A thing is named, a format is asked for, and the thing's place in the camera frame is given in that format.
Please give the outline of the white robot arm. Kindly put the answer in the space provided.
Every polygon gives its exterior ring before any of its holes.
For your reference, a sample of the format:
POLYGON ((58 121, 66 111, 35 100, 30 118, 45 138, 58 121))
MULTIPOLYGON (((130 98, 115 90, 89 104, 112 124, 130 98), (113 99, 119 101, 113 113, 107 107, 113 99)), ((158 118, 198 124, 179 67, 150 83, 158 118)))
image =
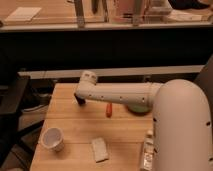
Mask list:
POLYGON ((146 106, 153 116, 153 171, 213 171, 213 136, 209 102, 203 90, 185 79, 166 83, 99 84, 82 73, 75 96, 146 106))

